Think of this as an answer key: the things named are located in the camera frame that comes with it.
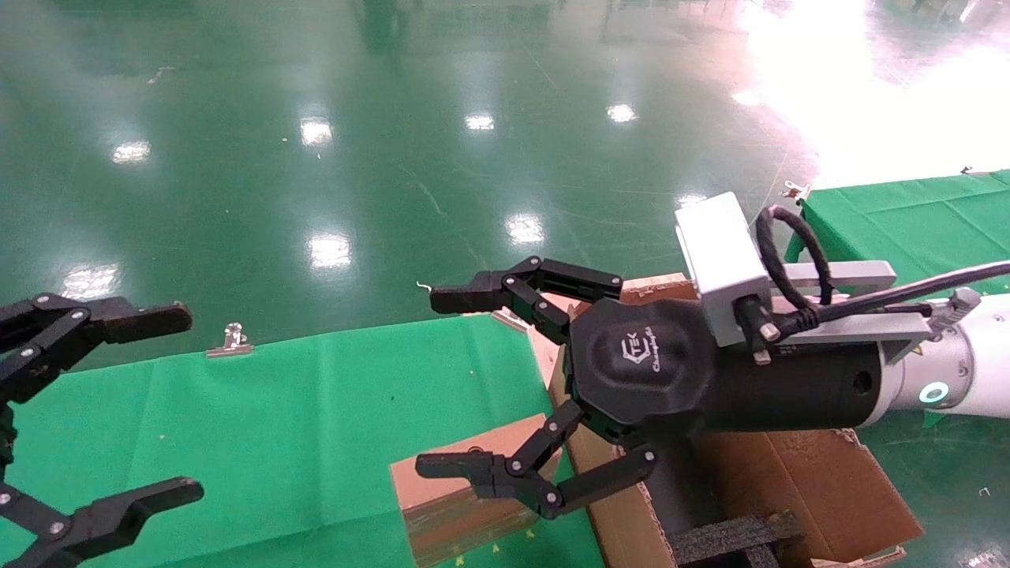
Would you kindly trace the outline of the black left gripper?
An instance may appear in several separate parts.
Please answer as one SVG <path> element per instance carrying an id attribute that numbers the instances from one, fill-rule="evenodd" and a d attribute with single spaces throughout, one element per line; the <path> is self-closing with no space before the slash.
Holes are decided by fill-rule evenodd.
<path id="1" fill-rule="evenodd" d="M 192 313 L 181 302 L 136 307 L 122 296 L 74 301 L 54 293 L 1 309 L 1 467 L 14 461 L 18 431 L 7 403 L 24 404 L 62 372 L 103 344 L 129 344 L 188 332 Z M 1 514 L 36 538 L 5 567 L 79 567 L 133 546 L 149 518 L 204 496 L 195 479 L 181 476 L 95 500 L 70 515 L 14 486 L 1 485 Z"/>

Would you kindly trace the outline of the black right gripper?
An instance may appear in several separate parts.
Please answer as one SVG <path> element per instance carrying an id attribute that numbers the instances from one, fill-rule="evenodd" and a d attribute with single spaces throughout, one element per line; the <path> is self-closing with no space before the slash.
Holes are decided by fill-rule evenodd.
<path id="1" fill-rule="evenodd" d="M 625 305 L 617 301 L 622 285 L 614 274 L 530 256 L 507 270 L 477 272 L 465 286 L 434 287 L 429 302 L 436 313 L 508 309 L 553 344 L 567 344 L 567 393 L 574 401 L 556 409 L 511 456 L 421 454 L 416 473 L 466 479 L 479 499 L 514 499 L 556 520 L 645 481 L 656 453 L 644 442 L 710 432 L 856 428 L 879 402 L 877 345 L 786 346 L 760 364 L 746 345 L 716 344 L 699 302 Z M 570 323 L 545 293 L 591 306 Z M 581 423 L 610 443 L 643 445 L 556 484 L 541 468 Z"/>

